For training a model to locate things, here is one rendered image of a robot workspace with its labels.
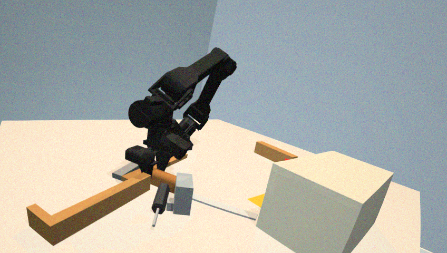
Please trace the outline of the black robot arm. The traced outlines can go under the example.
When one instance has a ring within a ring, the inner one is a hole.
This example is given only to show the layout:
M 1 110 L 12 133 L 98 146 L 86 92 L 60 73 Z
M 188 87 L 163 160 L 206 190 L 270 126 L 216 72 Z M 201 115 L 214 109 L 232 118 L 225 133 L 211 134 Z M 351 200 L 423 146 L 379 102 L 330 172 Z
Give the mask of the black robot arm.
M 165 131 L 158 145 L 158 151 L 163 152 L 165 149 L 174 158 L 181 160 L 191 148 L 191 135 L 207 123 L 211 111 L 209 104 L 221 81 L 234 73 L 236 64 L 225 51 L 215 47 L 189 67 L 176 67 L 168 71 L 148 89 L 151 96 L 130 105 L 130 122 L 137 128 L 172 123 L 173 112 L 192 99 L 197 83 L 209 75 L 199 98 L 186 109 L 179 122 L 185 134 L 179 137 L 173 131 L 169 134 Z

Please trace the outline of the black-handled tool with grey metal rod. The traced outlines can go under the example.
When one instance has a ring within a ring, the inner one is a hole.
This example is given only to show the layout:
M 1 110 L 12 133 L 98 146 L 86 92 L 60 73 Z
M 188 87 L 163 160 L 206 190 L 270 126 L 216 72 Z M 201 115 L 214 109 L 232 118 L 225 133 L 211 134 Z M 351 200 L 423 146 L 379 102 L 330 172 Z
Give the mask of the black-handled tool with grey metal rod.
M 152 210 L 155 213 L 152 226 L 156 226 L 158 214 L 161 215 L 166 210 L 167 198 L 170 191 L 170 187 L 167 183 L 161 183 L 157 189 L 155 199 L 152 204 Z

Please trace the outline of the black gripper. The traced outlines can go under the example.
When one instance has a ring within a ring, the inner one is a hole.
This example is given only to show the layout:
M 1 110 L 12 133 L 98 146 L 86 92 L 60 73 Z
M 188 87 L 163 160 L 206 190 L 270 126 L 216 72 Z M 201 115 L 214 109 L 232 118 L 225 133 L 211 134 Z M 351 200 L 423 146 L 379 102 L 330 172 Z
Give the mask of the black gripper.
M 169 134 L 174 131 L 174 127 L 172 126 L 172 123 L 157 123 L 144 128 L 148 129 L 147 139 L 143 141 L 143 144 L 147 145 L 147 148 L 139 145 L 127 148 L 125 151 L 125 159 L 138 164 L 141 173 L 147 173 L 152 177 L 152 170 L 156 164 L 158 170 L 165 171 L 168 162 L 173 157 L 173 155 L 165 149 L 163 152 L 158 151 L 158 145 L 162 134 L 164 134 L 165 131 L 168 131 Z

